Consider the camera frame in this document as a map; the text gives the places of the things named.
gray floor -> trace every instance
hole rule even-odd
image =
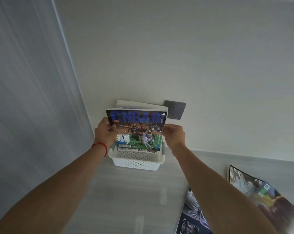
[[[225,176],[226,166],[269,181],[294,204],[294,162],[196,152]],[[107,157],[65,233],[174,233],[188,185],[169,149],[155,171],[121,168]]]

magazine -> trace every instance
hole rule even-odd
[[[262,211],[280,234],[294,233],[294,205],[269,183],[230,166],[229,182]]]
[[[186,195],[176,234],[212,234],[191,188]]]
[[[119,151],[159,153],[167,110],[118,108],[107,109],[106,113],[110,125],[116,125]]]

white plastic basket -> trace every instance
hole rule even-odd
[[[126,168],[137,168],[156,171],[165,161],[164,142],[158,154],[118,151],[117,146],[109,149],[108,156],[112,158],[114,165]]]

gray electrical outlet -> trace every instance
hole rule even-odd
[[[164,106],[168,107],[168,118],[180,120],[186,107],[186,103],[165,100]]]

white wall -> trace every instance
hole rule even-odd
[[[116,99],[180,101],[189,148],[294,161],[294,2],[56,3],[93,128]]]

